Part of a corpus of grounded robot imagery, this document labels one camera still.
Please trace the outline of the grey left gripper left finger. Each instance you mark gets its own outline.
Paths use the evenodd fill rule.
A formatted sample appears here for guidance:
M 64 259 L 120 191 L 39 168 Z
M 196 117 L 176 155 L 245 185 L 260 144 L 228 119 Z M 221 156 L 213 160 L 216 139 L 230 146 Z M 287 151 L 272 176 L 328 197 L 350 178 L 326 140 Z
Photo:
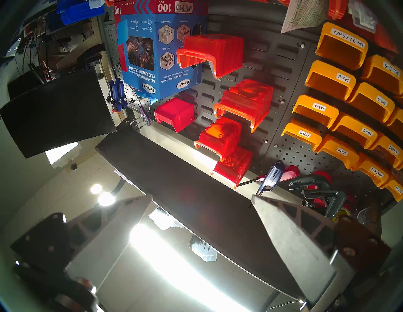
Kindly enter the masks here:
M 99 289 L 152 202 L 152 195 L 144 195 L 96 205 L 70 221 L 61 212 L 50 214 L 18 237 L 11 250 L 30 267 L 83 277 Z

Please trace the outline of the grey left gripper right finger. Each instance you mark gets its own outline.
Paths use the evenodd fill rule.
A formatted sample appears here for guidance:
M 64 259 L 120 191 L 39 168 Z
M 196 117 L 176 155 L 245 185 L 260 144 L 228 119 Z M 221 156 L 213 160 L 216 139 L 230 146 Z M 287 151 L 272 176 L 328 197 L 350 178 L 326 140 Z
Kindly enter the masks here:
M 270 240 L 298 284 L 303 308 L 341 308 L 352 287 L 376 274 L 391 248 L 348 215 L 335 223 L 301 205 L 253 195 Z

